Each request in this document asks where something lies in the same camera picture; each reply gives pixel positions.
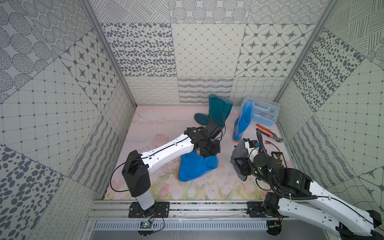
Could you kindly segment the grey microfibre cloth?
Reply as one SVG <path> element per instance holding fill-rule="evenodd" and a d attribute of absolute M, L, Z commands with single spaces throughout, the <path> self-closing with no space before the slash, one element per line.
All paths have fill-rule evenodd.
<path fill-rule="evenodd" d="M 243 158 L 248 158 L 249 152 L 245 147 L 247 139 L 242 139 L 234 148 L 231 155 L 231 164 L 233 165 L 236 174 L 243 182 L 247 180 L 247 176 L 244 176 L 241 172 L 241 164 L 244 162 Z"/>

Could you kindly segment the blue rubber boot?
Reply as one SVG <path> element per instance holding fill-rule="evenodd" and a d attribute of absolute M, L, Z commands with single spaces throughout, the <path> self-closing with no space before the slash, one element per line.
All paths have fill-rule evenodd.
<path fill-rule="evenodd" d="M 251 124 L 253 115 L 253 104 L 250 101 L 246 101 L 241 114 L 234 124 L 233 140 L 235 142 L 239 142 L 242 139 L 243 132 Z"/>
<path fill-rule="evenodd" d="M 219 160 L 217 156 L 198 156 L 197 151 L 184 154 L 181 156 L 178 180 L 181 182 L 195 180 L 206 173 L 215 170 L 218 166 Z"/>

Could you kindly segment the green rubber boot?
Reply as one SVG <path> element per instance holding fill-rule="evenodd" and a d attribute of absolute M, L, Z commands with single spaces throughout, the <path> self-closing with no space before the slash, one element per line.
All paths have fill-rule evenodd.
<path fill-rule="evenodd" d="M 194 115 L 194 119 L 202 126 L 207 126 L 210 122 L 212 122 L 223 129 L 225 127 L 226 119 L 230 115 L 233 104 L 234 103 L 229 99 L 210 94 L 209 113 L 207 115 L 196 113 Z"/>

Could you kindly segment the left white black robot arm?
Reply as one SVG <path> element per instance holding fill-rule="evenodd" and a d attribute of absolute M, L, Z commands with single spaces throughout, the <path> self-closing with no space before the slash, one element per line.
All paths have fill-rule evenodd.
<path fill-rule="evenodd" d="M 199 151 L 202 157 L 216 156 L 221 150 L 220 140 L 217 139 L 221 132 L 219 126 L 209 123 L 205 127 L 187 128 L 179 137 L 154 150 L 130 152 L 122 164 L 122 176 L 141 209 L 148 211 L 156 205 L 150 191 L 151 174 L 168 162 L 194 151 Z"/>

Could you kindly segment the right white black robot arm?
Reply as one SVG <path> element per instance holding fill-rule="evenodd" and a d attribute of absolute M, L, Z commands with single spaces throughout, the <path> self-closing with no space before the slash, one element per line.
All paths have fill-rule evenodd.
<path fill-rule="evenodd" d="M 342 240 L 382 240 L 377 232 L 381 215 L 362 210 L 320 186 L 303 172 L 286 168 L 258 141 L 241 140 L 231 163 L 238 177 L 253 176 L 270 186 L 261 204 L 248 203 L 250 217 L 295 218 L 326 230 Z"/>

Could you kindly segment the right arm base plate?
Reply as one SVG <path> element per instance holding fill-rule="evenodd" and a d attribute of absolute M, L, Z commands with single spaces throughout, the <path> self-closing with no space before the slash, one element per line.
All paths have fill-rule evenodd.
<path fill-rule="evenodd" d="M 247 202 L 247 214 L 250 218 L 279 218 L 279 206 L 268 202 Z"/>

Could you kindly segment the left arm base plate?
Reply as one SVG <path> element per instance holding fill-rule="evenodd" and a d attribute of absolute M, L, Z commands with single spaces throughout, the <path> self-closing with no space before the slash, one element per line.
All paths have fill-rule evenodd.
<path fill-rule="evenodd" d="M 155 215 L 156 217 L 168 218 L 170 211 L 170 202 L 155 202 L 147 210 L 143 210 L 138 202 L 133 202 L 130 205 L 129 218 L 149 218 Z"/>

